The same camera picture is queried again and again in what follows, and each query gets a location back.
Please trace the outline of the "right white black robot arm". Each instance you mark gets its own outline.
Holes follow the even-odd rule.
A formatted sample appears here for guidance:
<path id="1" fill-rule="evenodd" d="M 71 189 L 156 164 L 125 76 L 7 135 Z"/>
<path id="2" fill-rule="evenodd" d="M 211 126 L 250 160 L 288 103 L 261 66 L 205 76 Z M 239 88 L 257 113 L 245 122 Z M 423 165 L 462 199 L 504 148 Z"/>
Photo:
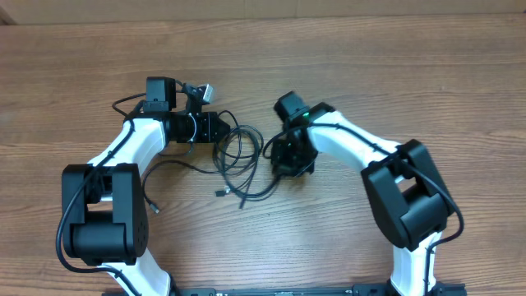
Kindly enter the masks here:
<path id="1" fill-rule="evenodd" d="M 465 295 L 464 284 L 434 276 L 436 249 L 458 234 L 442 235 L 451 215 L 460 215 L 428 152 L 417 140 L 384 140 L 351 123 L 333 106 L 313 107 L 290 91 L 274 111 L 283 130 L 270 140 L 273 172 L 299 177 L 312 173 L 325 153 L 361 174 L 379 230 L 393 246 L 394 267 L 380 284 L 354 284 L 349 295 Z"/>

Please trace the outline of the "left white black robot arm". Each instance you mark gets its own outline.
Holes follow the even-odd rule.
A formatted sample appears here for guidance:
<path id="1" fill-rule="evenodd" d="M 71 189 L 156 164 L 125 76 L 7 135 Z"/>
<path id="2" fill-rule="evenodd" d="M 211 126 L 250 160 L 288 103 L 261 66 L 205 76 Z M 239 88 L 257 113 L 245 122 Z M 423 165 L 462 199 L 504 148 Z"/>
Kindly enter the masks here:
<path id="1" fill-rule="evenodd" d="M 177 295 L 173 277 L 147 248 L 149 222 L 143 174 L 166 146 L 217 143 L 230 126 L 205 112 L 214 89 L 166 76 L 150 76 L 122 131 L 86 164 L 62 172 L 62 217 L 55 248 L 58 260 L 79 274 L 107 273 L 126 295 Z"/>

